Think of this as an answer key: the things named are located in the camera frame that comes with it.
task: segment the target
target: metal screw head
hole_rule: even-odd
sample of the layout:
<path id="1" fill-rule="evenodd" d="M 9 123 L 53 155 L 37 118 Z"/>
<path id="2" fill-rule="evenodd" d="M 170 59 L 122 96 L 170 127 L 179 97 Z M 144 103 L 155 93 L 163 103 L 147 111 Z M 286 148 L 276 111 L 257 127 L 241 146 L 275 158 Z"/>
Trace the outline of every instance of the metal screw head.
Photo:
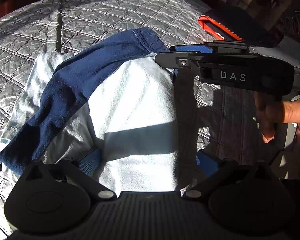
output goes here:
<path id="1" fill-rule="evenodd" d="M 99 198 L 111 198 L 113 195 L 113 192 L 110 190 L 102 190 L 98 193 Z"/>
<path id="2" fill-rule="evenodd" d="M 201 196 L 201 192 L 195 189 L 186 192 L 186 196 L 190 198 L 198 198 Z"/>

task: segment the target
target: mattress cover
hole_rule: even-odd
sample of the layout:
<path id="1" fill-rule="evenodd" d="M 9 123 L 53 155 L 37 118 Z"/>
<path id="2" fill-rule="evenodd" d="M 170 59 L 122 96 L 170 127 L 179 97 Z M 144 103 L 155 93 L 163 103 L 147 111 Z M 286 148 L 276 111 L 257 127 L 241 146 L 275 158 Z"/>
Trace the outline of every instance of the mattress cover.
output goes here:
<path id="1" fill-rule="evenodd" d="M 36 56 L 80 52 L 117 32 L 150 27 L 167 46 L 213 38 L 197 19 L 209 7 L 200 0 L 41 0 L 0 19 L 0 136 L 23 91 Z M 179 154 L 177 190 L 204 178 L 197 149 L 240 163 L 269 160 L 261 143 L 252 93 L 207 85 L 190 72 L 175 81 Z M 5 144 L 0 142 L 0 151 Z M 12 233 L 3 207 L 18 176 L 0 164 L 0 239 Z"/>

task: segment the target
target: quilted mattress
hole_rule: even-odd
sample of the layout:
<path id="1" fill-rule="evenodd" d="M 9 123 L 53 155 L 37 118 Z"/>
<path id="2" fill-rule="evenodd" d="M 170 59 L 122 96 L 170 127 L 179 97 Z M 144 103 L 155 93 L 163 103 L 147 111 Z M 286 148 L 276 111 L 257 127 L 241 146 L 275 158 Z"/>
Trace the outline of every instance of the quilted mattress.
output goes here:
<path id="1" fill-rule="evenodd" d="M 79 52 L 112 34 L 148 26 L 167 46 L 212 41 L 197 22 L 200 0 L 41 0 L 0 19 L 0 136 L 36 56 Z M 241 163 L 269 159 L 258 138 L 251 92 L 201 84 L 190 72 L 175 82 L 179 131 L 178 189 L 204 177 L 197 149 Z M 12 233 L 3 214 L 18 176 L 0 165 L 0 239 Z"/>

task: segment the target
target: wrinkled fabric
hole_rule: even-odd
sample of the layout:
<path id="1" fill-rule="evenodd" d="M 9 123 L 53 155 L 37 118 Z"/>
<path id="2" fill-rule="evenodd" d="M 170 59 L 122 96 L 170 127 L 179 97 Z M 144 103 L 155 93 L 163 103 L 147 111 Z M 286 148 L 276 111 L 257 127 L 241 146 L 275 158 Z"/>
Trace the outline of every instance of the wrinkled fabric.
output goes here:
<path id="1" fill-rule="evenodd" d="M 0 141 L 8 144 L 40 107 L 40 98 L 44 88 L 57 66 L 74 53 L 43 53 L 35 59 L 25 89 L 17 99 L 11 117 L 5 126 Z"/>
<path id="2" fill-rule="evenodd" d="M 18 120 L 17 111 L 22 109 L 22 116 L 29 117 L 39 109 L 37 98 L 49 81 L 46 78 L 70 55 L 44 53 L 37 57 L 16 101 L 14 121 L 8 121 L 8 140 L 18 136 L 17 130 L 30 119 Z M 41 157 L 43 162 L 55 163 L 69 156 L 79 161 L 98 148 L 102 161 L 94 178 L 117 195 L 121 191 L 173 191 L 177 159 L 173 73 L 160 68 L 155 55 L 125 62 L 100 84 L 51 141 Z"/>
<path id="3" fill-rule="evenodd" d="M 55 69 L 44 88 L 39 109 L 0 152 L 0 161 L 21 175 L 31 160 L 39 159 L 42 156 L 51 141 L 66 126 L 66 123 L 88 102 L 89 111 L 85 113 L 87 120 L 82 120 L 82 122 L 87 123 L 90 119 L 93 122 L 93 119 L 97 118 L 105 127 L 105 133 L 108 132 L 108 123 L 114 123 L 118 127 L 120 120 L 123 119 L 126 123 L 133 123 L 134 120 L 136 124 L 140 125 L 144 116 L 149 116 L 148 119 L 152 120 L 152 117 L 156 116 L 156 111 L 162 117 L 160 124 L 170 122 L 171 116 L 166 115 L 165 102 L 173 99 L 172 87 L 169 87 L 169 81 L 161 75 L 162 71 L 165 73 L 167 71 L 161 69 L 153 58 L 149 60 L 150 56 L 147 56 L 151 53 L 167 51 L 158 36 L 149 27 L 144 27 L 116 33 L 63 61 Z M 124 75 L 118 76 L 108 87 L 102 89 L 101 96 L 114 90 L 113 100 L 104 103 L 95 97 L 94 94 L 101 84 L 104 84 L 110 76 L 111 78 L 117 76 L 120 68 L 126 64 L 132 68 L 129 78 L 125 76 L 129 72 L 127 69 Z M 133 89 L 126 88 L 127 82 L 131 83 Z M 34 86 L 34 88 L 30 88 L 31 91 L 37 89 L 36 84 Z M 143 106 L 143 111 L 141 111 L 144 116 L 139 115 L 140 120 L 129 118 L 140 112 L 138 109 L 143 102 L 148 104 L 146 107 Z M 121 105 L 124 105 L 124 109 L 130 109 L 127 115 L 123 114 L 124 111 L 118 111 Z M 103 113 L 107 110 L 109 117 L 98 115 L 99 112 Z M 113 121 L 111 116 L 114 113 L 121 114 L 121 119 Z M 70 142 L 75 141 L 77 136 L 81 136 L 80 130 L 73 130 L 74 138 Z M 97 130 L 98 128 L 93 125 L 91 138 L 94 138 L 94 132 L 96 133 Z M 72 148 L 69 141 L 59 141 L 58 143 Z"/>
<path id="4" fill-rule="evenodd" d="M 209 9 L 199 0 L 42 0 L 1 18 L 0 137 L 40 53 L 80 52 L 114 33 L 145 26 L 167 47 L 212 41 L 197 22 Z M 195 161 L 197 149 L 210 148 L 241 163 L 271 159 L 271 150 L 258 146 L 250 92 L 202 84 L 187 71 L 179 72 L 174 88 L 178 189 L 204 178 Z M 0 151 L 4 146 L 0 142 Z M 11 234 L 3 206 L 17 180 L 0 165 L 0 239 Z"/>

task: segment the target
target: human hand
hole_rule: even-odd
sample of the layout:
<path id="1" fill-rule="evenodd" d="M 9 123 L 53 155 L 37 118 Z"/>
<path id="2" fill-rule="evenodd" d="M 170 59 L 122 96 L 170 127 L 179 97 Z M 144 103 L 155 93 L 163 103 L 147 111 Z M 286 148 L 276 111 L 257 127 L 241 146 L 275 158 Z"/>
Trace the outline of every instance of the human hand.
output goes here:
<path id="1" fill-rule="evenodd" d="M 259 128 L 262 139 L 268 143 L 274 138 L 275 123 L 297 123 L 297 142 L 300 144 L 300 99 L 292 102 L 275 102 L 271 95 L 255 92 Z"/>

